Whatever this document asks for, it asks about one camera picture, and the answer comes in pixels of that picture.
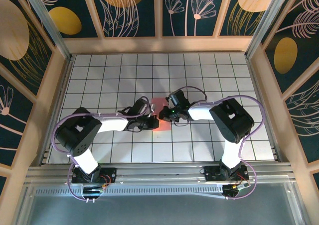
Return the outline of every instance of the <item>black grid line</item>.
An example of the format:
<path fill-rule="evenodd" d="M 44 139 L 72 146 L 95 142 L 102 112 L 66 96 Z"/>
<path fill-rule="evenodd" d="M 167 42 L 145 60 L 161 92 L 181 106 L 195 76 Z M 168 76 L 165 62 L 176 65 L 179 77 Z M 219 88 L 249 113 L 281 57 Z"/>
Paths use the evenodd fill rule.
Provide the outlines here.
<path fill-rule="evenodd" d="M 118 104 L 118 99 L 119 99 L 119 88 L 120 88 L 120 77 L 121 77 L 121 68 L 122 68 L 122 58 L 123 58 L 123 54 L 121 55 L 121 65 L 120 65 L 119 84 L 118 84 L 118 95 L 116 96 L 116 106 L 117 106 L 117 104 Z M 114 143 L 114 131 L 112 132 L 112 146 L 111 146 L 110 163 L 112 163 L 113 143 Z"/>
<path fill-rule="evenodd" d="M 169 55 L 167 55 L 168 58 L 168 77 L 170 76 L 170 72 L 169 72 Z M 168 80 L 168 85 L 169 85 L 169 93 L 172 91 L 170 88 L 170 78 Z M 174 146 L 173 146 L 173 125 L 172 123 L 170 124 L 170 130 L 171 130 L 171 157 L 172 157 L 172 161 L 174 161 Z"/>
<path fill-rule="evenodd" d="M 139 55 L 137 54 L 136 55 L 136 70 L 135 70 L 135 94 L 134 94 L 134 102 L 136 101 L 136 81 L 137 81 L 137 77 L 138 77 L 138 67 L 137 67 L 137 64 L 138 64 L 138 58 L 139 58 Z M 134 137 L 134 133 L 132 132 L 132 148 L 131 148 L 131 162 L 132 162 L 132 159 L 133 159 L 133 138 Z"/>
<path fill-rule="evenodd" d="M 200 57 L 199 57 L 199 63 L 200 63 L 200 70 L 201 70 L 201 75 L 203 76 L 203 70 L 201 68 L 201 61 L 200 61 Z M 204 78 L 202 77 L 203 79 L 203 87 L 204 87 L 204 92 L 206 92 L 205 90 L 205 84 L 204 84 Z M 213 150 L 213 158 L 214 158 L 214 161 L 215 161 L 215 152 L 214 152 L 214 145 L 213 145 L 213 137 L 211 135 L 211 126 L 210 126 L 210 123 L 208 123 L 208 126 L 209 126 L 209 133 L 210 133 L 210 139 L 211 139 L 211 147 L 212 147 L 212 150 Z"/>

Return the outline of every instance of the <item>grid tile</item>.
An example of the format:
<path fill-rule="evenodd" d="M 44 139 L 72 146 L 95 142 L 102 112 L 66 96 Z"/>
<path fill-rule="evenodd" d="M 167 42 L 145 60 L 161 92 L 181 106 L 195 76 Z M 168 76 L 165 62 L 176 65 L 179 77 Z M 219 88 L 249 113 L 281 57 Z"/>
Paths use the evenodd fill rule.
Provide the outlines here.
<path fill-rule="evenodd" d="M 106 55 L 92 55 L 90 67 L 105 66 Z"/>
<path fill-rule="evenodd" d="M 141 96 L 164 98 L 186 85 L 205 89 L 209 102 L 239 94 L 256 97 L 242 53 L 78 55 L 60 118 L 80 106 L 92 113 L 114 113 L 132 106 Z M 195 89 L 183 91 L 190 102 L 204 99 Z M 237 101 L 251 114 L 256 128 L 261 121 L 259 107 L 249 99 Z M 186 124 L 181 119 L 169 131 L 98 133 L 91 150 L 100 163 L 218 161 L 224 143 L 213 120 Z M 246 142 L 242 157 L 274 159 L 264 126 Z M 47 161 L 70 162 L 52 149 Z"/>
<path fill-rule="evenodd" d="M 88 67 L 73 67 L 71 79 L 86 79 L 88 71 Z"/>
<path fill-rule="evenodd" d="M 121 60 L 122 60 L 121 54 L 107 55 L 105 65 L 106 66 L 120 66 Z"/>
<path fill-rule="evenodd" d="M 203 77 L 218 77 L 216 65 L 201 65 Z"/>
<path fill-rule="evenodd" d="M 231 65 L 231 60 L 228 53 L 215 53 L 217 65 Z"/>
<path fill-rule="evenodd" d="M 103 79 L 105 67 L 89 67 L 87 79 Z"/>
<path fill-rule="evenodd" d="M 137 65 L 137 54 L 123 54 L 122 55 L 122 66 L 136 66 Z"/>
<path fill-rule="evenodd" d="M 85 80 L 70 80 L 67 93 L 83 93 Z"/>
<path fill-rule="evenodd" d="M 172 143 L 153 143 L 153 162 L 172 162 Z"/>
<path fill-rule="evenodd" d="M 194 161 L 214 161 L 212 142 L 194 142 Z"/>
<path fill-rule="evenodd" d="M 152 161 L 152 143 L 134 143 L 132 150 L 133 163 L 148 163 Z"/>
<path fill-rule="evenodd" d="M 138 66 L 137 67 L 137 78 L 152 78 L 153 67 L 152 66 Z"/>
<path fill-rule="evenodd" d="M 105 67 L 103 79 L 118 79 L 121 67 Z"/>
<path fill-rule="evenodd" d="M 171 53 L 168 55 L 170 65 L 184 65 L 184 55 L 182 53 Z"/>
<path fill-rule="evenodd" d="M 200 65 L 198 53 L 184 53 L 185 65 Z"/>
<path fill-rule="evenodd" d="M 140 66 L 153 65 L 153 55 L 152 54 L 139 54 L 138 55 L 138 65 L 140 65 Z"/>
<path fill-rule="evenodd" d="M 130 163 L 132 143 L 113 143 L 111 163 Z"/>
<path fill-rule="evenodd" d="M 200 64 L 201 65 L 215 65 L 215 56 L 214 53 L 200 53 L 199 54 L 200 58 Z"/>
<path fill-rule="evenodd" d="M 243 53 L 229 53 L 232 64 L 246 64 L 245 55 Z"/>
<path fill-rule="evenodd" d="M 153 78 L 169 78 L 168 66 L 153 66 Z"/>
<path fill-rule="evenodd" d="M 175 162 L 194 161 L 191 142 L 173 142 L 173 157 Z"/>
<path fill-rule="evenodd" d="M 169 77 L 171 78 L 185 78 L 185 66 L 170 66 Z"/>
<path fill-rule="evenodd" d="M 88 67 L 90 65 L 91 55 L 77 55 L 74 67 Z"/>

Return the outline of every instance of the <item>metal bracket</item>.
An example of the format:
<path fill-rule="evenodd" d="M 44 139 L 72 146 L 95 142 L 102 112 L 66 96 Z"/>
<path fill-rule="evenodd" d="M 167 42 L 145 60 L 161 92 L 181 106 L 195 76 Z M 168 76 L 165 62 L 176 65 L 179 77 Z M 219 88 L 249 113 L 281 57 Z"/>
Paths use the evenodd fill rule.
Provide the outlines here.
<path fill-rule="evenodd" d="M 206 182 L 208 182 L 208 181 L 215 181 L 216 182 L 216 181 L 226 181 L 226 180 L 227 181 L 240 181 L 240 180 L 242 180 L 237 175 L 237 173 L 239 173 L 244 179 L 249 180 L 247 167 L 245 165 L 241 165 L 240 168 L 238 170 L 236 170 L 236 172 L 233 173 L 233 175 L 228 179 L 225 179 L 225 177 L 223 176 L 219 165 L 205 166 L 205 167 L 203 167 L 203 169 L 204 169 L 203 174 L 205 175 Z"/>
<path fill-rule="evenodd" d="M 109 177 L 111 179 L 111 183 L 115 183 L 116 170 L 116 168 L 101 168 L 99 178 L 95 182 L 95 184 L 105 184 L 105 179 L 107 180 L 107 183 L 109 183 Z M 86 179 L 84 179 L 83 174 L 79 168 L 75 168 L 73 170 L 71 182 L 72 184 L 89 184 L 89 182 Z"/>

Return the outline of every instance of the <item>metal frame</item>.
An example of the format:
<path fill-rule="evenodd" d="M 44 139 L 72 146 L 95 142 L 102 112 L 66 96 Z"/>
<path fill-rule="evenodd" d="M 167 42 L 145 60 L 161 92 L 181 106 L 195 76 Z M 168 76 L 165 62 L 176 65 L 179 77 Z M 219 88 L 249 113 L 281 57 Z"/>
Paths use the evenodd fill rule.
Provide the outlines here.
<path fill-rule="evenodd" d="M 60 32 L 57 30 L 52 18 L 49 16 L 48 10 L 46 9 L 42 1 L 29 0 L 29 2 L 32 5 L 37 16 L 40 18 L 41 22 L 45 26 L 46 30 L 52 37 L 52 40 L 59 47 L 61 53 L 64 55 L 65 58 L 70 59 L 70 52 L 66 47 Z"/>
<path fill-rule="evenodd" d="M 61 79 L 57 85 L 57 88 L 60 88 L 60 90 L 57 90 L 53 97 L 53 110 L 49 120 L 51 121 L 51 123 L 49 123 L 46 129 L 45 138 L 42 143 L 43 146 L 41 147 L 40 152 L 37 154 L 36 159 L 32 163 L 32 166 L 41 166 L 43 157 L 45 154 L 45 150 L 49 148 L 50 146 L 51 134 L 53 132 L 55 123 L 57 122 L 59 118 L 59 108 L 61 108 L 61 105 L 63 103 L 65 91 L 69 82 L 69 77 L 71 76 L 73 64 L 74 64 L 74 57 L 72 56 L 62 69 L 61 76 L 60 76 Z"/>
<path fill-rule="evenodd" d="M 102 167 L 116 167 L 116 182 L 110 185 L 111 190 L 104 196 L 136 195 L 134 188 L 145 190 L 144 195 L 165 194 L 195 194 L 218 193 L 222 183 L 206 182 L 201 174 L 203 166 L 217 165 L 213 163 L 166 163 L 166 164 L 104 164 Z M 296 180 L 290 163 L 252 162 L 256 169 L 258 183 L 283 183 L 296 224 L 309 224 Z M 28 220 L 32 202 L 36 196 L 71 196 L 65 185 L 69 165 L 43 165 L 30 167 L 16 208 L 14 225 L 23 225 Z M 163 186 L 168 192 L 160 192 Z M 72 189 L 79 193 L 79 186 L 72 185 Z"/>
<path fill-rule="evenodd" d="M 246 55 L 248 58 L 251 58 L 257 47 L 259 46 L 261 40 L 263 39 L 264 35 L 266 34 L 268 28 L 273 23 L 273 20 L 277 16 L 282 4 L 285 0 L 272 0 L 268 6 L 268 9 L 265 11 L 263 17 L 261 18 L 255 32 L 254 36 L 248 46 Z"/>

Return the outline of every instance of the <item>cable connector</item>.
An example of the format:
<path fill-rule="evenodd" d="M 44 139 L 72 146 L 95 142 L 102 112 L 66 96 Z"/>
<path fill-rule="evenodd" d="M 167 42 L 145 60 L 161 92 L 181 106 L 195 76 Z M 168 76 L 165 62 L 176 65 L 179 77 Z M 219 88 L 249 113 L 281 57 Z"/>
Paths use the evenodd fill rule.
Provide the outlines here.
<path fill-rule="evenodd" d="M 237 186 L 238 191 L 250 187 L 250 184 L 240 184 Z"/>

